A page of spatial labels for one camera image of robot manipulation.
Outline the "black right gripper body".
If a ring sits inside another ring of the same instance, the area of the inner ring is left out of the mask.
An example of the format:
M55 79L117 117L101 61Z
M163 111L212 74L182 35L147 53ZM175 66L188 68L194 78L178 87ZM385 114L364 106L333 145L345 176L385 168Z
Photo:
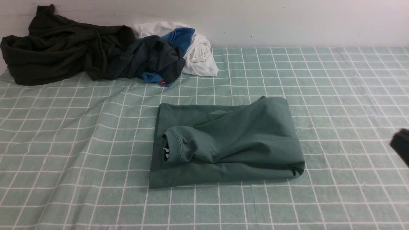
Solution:
M390 147L409 167L409 130L402 128L396 132L390 140Z

